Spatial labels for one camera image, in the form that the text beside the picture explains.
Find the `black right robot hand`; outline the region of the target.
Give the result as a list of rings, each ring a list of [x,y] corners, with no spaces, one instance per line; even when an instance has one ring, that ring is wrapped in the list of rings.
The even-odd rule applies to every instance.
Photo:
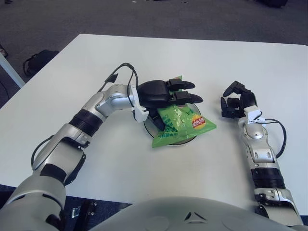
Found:
[[[240,98],[225,97],[235,93]],[[257,106],[257,101],[254,93],[245,88],[245,85],[238,81],[234,81],[224,91],[223,96],[220,98],[221,115],[225,118],[242,118],[245,117],[244,109],[250,106]]]

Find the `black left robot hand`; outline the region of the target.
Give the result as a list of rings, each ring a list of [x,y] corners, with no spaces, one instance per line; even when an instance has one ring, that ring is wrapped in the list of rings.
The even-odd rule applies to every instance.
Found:
[[[167,108],[172,105],[185,105],[187,103],[201,103],[203,99],[195,94],[188,93],[188,89],[195,88],[195,85],[180,78],[173,78],[168,81],[152,80],[138,86],[137,92],[140,105],[149,111],[149,118],[153,124],[163,131],[166,127],[158,109]]]

